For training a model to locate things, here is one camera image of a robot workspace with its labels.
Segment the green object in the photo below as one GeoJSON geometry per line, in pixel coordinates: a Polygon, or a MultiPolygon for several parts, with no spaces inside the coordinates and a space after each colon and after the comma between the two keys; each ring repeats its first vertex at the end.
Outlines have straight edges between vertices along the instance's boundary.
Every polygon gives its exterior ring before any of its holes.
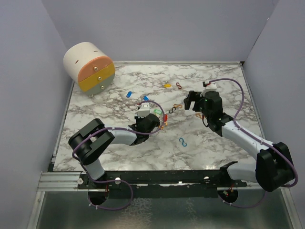
{"type": "Polygon", "coordinates": [[[158,110],[158,109],[154,109],[153,112],[156,113],[156,114],[158,114],[158,115],[162,114],[162,111],[160,111],[160,110],[158,110]]]}

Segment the orange panel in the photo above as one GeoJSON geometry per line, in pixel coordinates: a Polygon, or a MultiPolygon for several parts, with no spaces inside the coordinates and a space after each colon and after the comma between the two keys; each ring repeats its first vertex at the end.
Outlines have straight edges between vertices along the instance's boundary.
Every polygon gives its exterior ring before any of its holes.
{"type": "Polygon", "coordinates": [[[92,76],[93,74],[97,73],[112,63],[112,60],[108,56],[99,56],[92,61],[89,61],[81,68],[80,72],[78,73],[78,82],[87,79],[89,76],[92,76]]]}

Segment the gray wall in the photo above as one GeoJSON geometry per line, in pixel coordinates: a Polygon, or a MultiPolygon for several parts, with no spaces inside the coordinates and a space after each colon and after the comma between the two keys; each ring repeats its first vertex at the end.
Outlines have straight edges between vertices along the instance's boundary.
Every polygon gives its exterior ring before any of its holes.
{"type": "Polygon", "coordinates": [[[1,1],[0,228],[25,229],[70,88],[66,48],[39,0],[1,1]]]}
{"type": "Polygon", "coordinates": [[[67,48],[116,61],[244,61],[278,0],[42,0],[67,48]]]}
{"type": "Polygon", "coordinates": [[[280,0],[245,62],[266,137],[285,142],[300,176],[291,188],[305,227],[305,0],[280,0]]]}

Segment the robotic arm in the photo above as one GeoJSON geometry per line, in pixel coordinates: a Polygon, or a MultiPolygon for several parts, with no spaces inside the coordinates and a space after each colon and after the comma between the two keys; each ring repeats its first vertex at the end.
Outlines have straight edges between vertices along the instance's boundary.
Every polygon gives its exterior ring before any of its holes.
{"type": "MultiPolygon", "coordinates": [[[[141,133],[150,133],[155,127],[160,125],[159,118],[154,114],[150,114],[149,103],[143,103],[138,107],[138,112],[135,114],[135,120],[135,124],[124,127],[124,129],[130,129],[141,133]]],[[[75,133],[69,139],[68,143],[74,150],[89,135],[106,127],[107,126],[100,119],[93,119],[80,131],[75,133]]],[[[109,145],[125,144],[128,146],[134,146],[145,142],[148,137],[148,135],[141,135],[117,129],[105,130],[97,134],[95,138],[92,138],[92,140],[84,142],[81,147],[76,150],[75,154],[82,162],[90,176],[97,180],[105,173],[99,161],[99,157],[109,145]]]]}
{"type": "Polygon", "coordinates": [[[204,82],[203,86],[202,92],[189,92],[184,99],[185,109],[190,109],[191,102],[195,102],[193,110],[202,112],[207,120],[207,124],[205,124],[203,118],[203,124],[206,127],[219,136],[233,141],[256,160],[256,164],[243,164],[235,161],[225,165],[223,168],[227,170],[230,178],[258,183],[269,192],[293,180],[294,173],[291,167],[273,149],[263,145],[262,142],[272,145],[293,163],[288,147],[282,142],[274,144],[266,141],[248,130],[248,133],[261,142],[257,142],[245,134],[236,126],[233,118],[223,112],[222,99],[216,91],[216,84],[204,82]]]}

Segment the marble tabletop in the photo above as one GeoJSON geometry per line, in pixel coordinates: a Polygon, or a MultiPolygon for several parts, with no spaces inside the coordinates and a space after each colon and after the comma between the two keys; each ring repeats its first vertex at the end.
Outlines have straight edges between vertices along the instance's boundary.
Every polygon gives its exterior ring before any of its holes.
{"type": "MultiPolygon", "coordinates": [[[[254,162],[236,144],[205,128],[194,111],[178,108],[168,113],[173,104],[183,103],[190,90],[202,91],[202,81],[217,78],[236,79],[242,85],[245,102],[237,119],[242,126],[261,135],[238,64],[116,64],[115,78],[101,94],[89,98],[74,85],[54,171],[81,171],[81,166],[71,156],[69,138],[94,118],[101,119],[107,126],[126,127],[135,123],[136,104],[144,95],[163,107],[168,114],[168,125],[137,146],[110,145],[100,156],[105,170],[218,169],[231,161],[254,162]],[[165,83],[172,86],[163,88],[165,83]],[[186,147],[179,142],[180,137],[187,143],[186,147]]],[[[239,87],[228,81],[217,82],[217,86],[224,111],[233,116],[241,102],[239,87]]]]}

